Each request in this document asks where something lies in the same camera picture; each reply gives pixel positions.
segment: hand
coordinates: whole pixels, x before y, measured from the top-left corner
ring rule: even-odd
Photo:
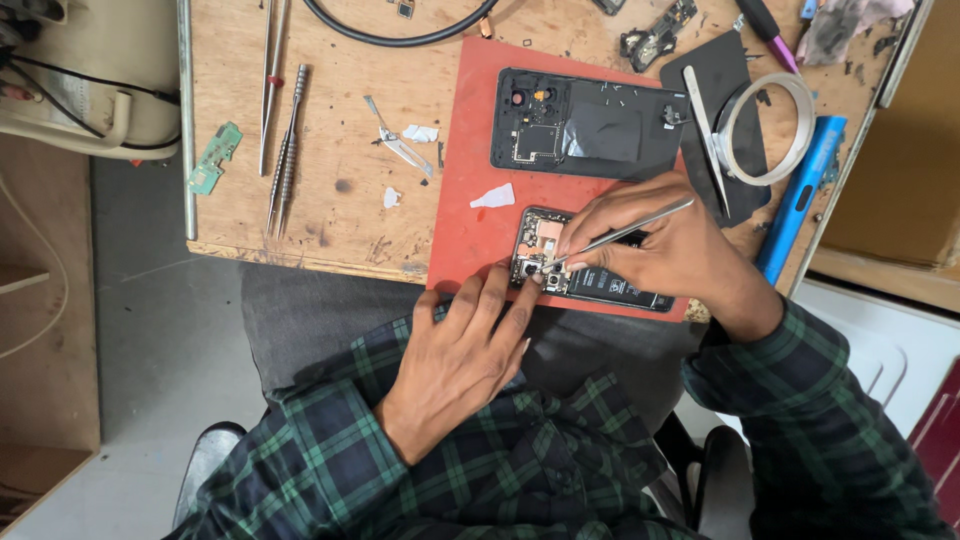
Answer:
[[[557,257],[577,253],[593,238],[687,196],[694,198],[693,205],[643,227],[649,235],[639,249],[610,243],[570,257],[567,270],[602,266],[640,290],[696,298],[734,340],[768,335],[782,318],[780,297],[723,236],[679,171],[590,201],[564,227]]]
[[[493,331],[508,280],[509,271],[502,264],[491,269],[486,283],[470,277],[440,323],[433,317],[440,302],[437,291],[428,290],[417,301],[413,331],[396,382],[373,410],[407,465],[420,462],[516,375],[530,345],[523,333],[540,287],[527,280]]]

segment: gray floor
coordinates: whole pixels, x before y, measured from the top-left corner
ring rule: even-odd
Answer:
[[[160,538],[200,432],[263,414],[237,263],[187,251],[169,163],[93,160],[103,450],[8,540]],[[687,396],[677,410],[695,438],[719,424]]]

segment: cable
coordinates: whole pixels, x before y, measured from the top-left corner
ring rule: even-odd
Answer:
[[[145,94],[150,94],[160,101],[165,101],[170,105],[180,106],[180,98],[174,94],[167,93],[160,90],[150,90],[149,88],[144,88],[143,86],[130,85],[128,83],[120,83],[117,81],[111,81],[109,79],[100,79],[98,77],[91,77],[89,75],[84,75],[83,73],[67,69],[65,67],[59,67],[58,65],[53,65],[51,63],[46,63],[44,61],[34,60],[26,57],[21,57],[19,55],[10,55],[12,60],[22,61],[23,63],[28,63],[29,65],[35,65],[37,67],[42,67],[44,69],[49,69],[50,71],[56,71],[62,73],[63,75],[69,75],[71,77],[76,77],[78,79],[83,79],[85,81],[90,81],[91,83],[97,83],[98,85],[107,85],[107,86],[117,86],[119,88],[126,88],[127,90],[134,90],[137,92],[143,92]]]
[[[89,125],[87,125],[85,122],[83,122],[83,120],[81,120],[80,118],[78,118],[76,114],[74,114],[73,112],[71,112],[68,108],[64,107],[61,102],[57,101],[57,98],[55,98],[55,97],[53,96],[53,94],[51,94],[49,91],[47,91],[46,88],[44,88],[43,86],[41,86],[40,83],[38,83],[38,82],[36,81],[36,79],[34,79],[33,77],[31,77],[30,74],[27,73],[26,71],[24,71],[23,69],[21,69],[20,66],[14,65],[14,64],[10,63],[10,64],[7,65],[7,67],[10,69],[10,71],[12,71],[13,73],[16,73],[16,74],[19,75],[21,78],[23,78],[23,80],[26,81],[28,85],[32,86],[36,91],[40,92],[40,94],[43,95],[44,99],[46,99],[46,100],[48,100],[48,101],[50,102],[50,105],[54,106],[54,108],[56,108],[56,109],[59,110],[64,116],[66,116],[67,118],[69,118],[71,122],[77,124],[78,126],[80,126],[81,128],[83,128],[87,133],[89,133],[89,134],[91,134],[91,135],[98,136],[98,137],[100,137],[100,138],[104,138],[104,134],[102,134],[102,133],[98,132],[97,130],[91,128]],[[129,149],[129,150],[144,150],[144,151],[146,151],[146,150],[160,150],[160,149],[162,149],[162,148],[168,148],[168,147],[170,147],[170,146],[173,146],[173,145],[177,144],[178,142],[180,142],[180,137],[181,137],[181,135],[177,135],[176,137],[173,138],[173,140],[170,140],[170,141],[168,141],[168,142],[161,142],[161,143],[159,143],[159,144],[150,144],[150,145],[129,144],[129,143],[126,143],[126,142],[125,142],[125,143],[121,144],[120,147],[121,147],[121,148],[127,148],[127,149]]]
[[[432,34],[425,34],[417,37],[380,37],[374,36],[373,34],[360,32],[359,30],[354,30],[349,26],[345,26],[343,23],[331,17],[329,13],[325,12],[323,8],[317,5],[316,0],[303,0],[303,2],[306,4],[306,7],[310,8],[310,11],[317,15],[321,21],[326,23],[327,26],[346,37],[356,39],[357,41],[363,41],[364,43],[369,43],[370,45],[378,45],[380,47],[417,47],[420,45],[428,45],[430,43],[460,34],[467,28],[476,24],[477,21],[489,13],[493,6],[497,3],[497,0],[484,0],[484,3],[480,6],[480,8],[471,13],[464,20]]]
[[[43,245],[47,246],[47,249],[50,250],[50,253],[54,254],[54,259],[57,261],[57,266],[60,267],[60,273],[63,274],[63,302],[60,303],[60,310],[57,311],[57,314],[54,315],[54,318],[50,320],[47,326],[43,327],[43,330],[37,332],[36,335],[24,341],[23,343],[17,345],[16,347],[13,347],[9,351],[0,353],[0,358],[3,358],[5,356],[10,356],[13,353],[16,353],[20,349],[23,349],[27,345],[30,345],[31,343],[37,341],[38,339],[40,339],[42,335],[44,335],[47,331],[52,329],[54,325],[57,324],[57,321],[59,321],[63,315],[63,311],[66,309],[67,300],[70,299],[70,280],[67,279],[66,267],[63,266],[63,261],[60,260],[60,255],[57,253],[57,250],[55,250],[54,247],[50,245],[50,241],[47,240],[47,237],[40,232],[40,229],[38,229],[36,225],[34,225],[33,221],[30,221],[30,218],[27,217],[27,212],[23,211],[20,205],[16,202],[16,199],[13,198],[13,195],[11,195],[10,191],[7,189],[7,182],[4,180],[3,174],[0,174],[0,191],[3,191],[3,194],[7,196],[7,199],[10,201],[10,205],[13,207],[14,210],[16,210],[16,213],[20,214],[20,217],[22,217],[23,221],[27,223],[27,226],[30,227],[30,229],[37,236],[40,237],[40,241],[43,242]]]

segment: green plaid shirt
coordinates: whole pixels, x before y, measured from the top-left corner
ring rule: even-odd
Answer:
[[[697,402],[743,419],[754,538],[953,538],[917,457],[847,369],[847,340],[786,306],[756,343],[733,345],[714,323],[683,367]],[[410,326],[372,331],[313,385],[271,396],[279,410],[168,538],[698,538],[641,491],[665,461],[609,372],[567,399],[508,385],[404,466],[371,407]]]

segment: red silicone mat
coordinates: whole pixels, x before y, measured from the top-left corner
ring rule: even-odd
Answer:
[[[491,264],[509,257],[516,242],[520,215],[527,207],[575,213],[597,195],[621,185],[609,179],[496,169],[490,165],[497,75],[504,67],[660,87],[660,83],[653,79],[480,37],[464,38],[453,118],[446,143],[444,181],[433,232],[428,288],[456,292],[466,278],[478,272],[486,274]],[[684,168],[683,160],[677,159],[677,167]],[[470,201],[507,182],[514,185],[516,204],[499,209],[470,208]],[[669,313],[654,313],[554,296],[540,297],[540,304],[544,306],[671,322],[680,322],[684,318],[687,303],[687,299],[678,298]]]

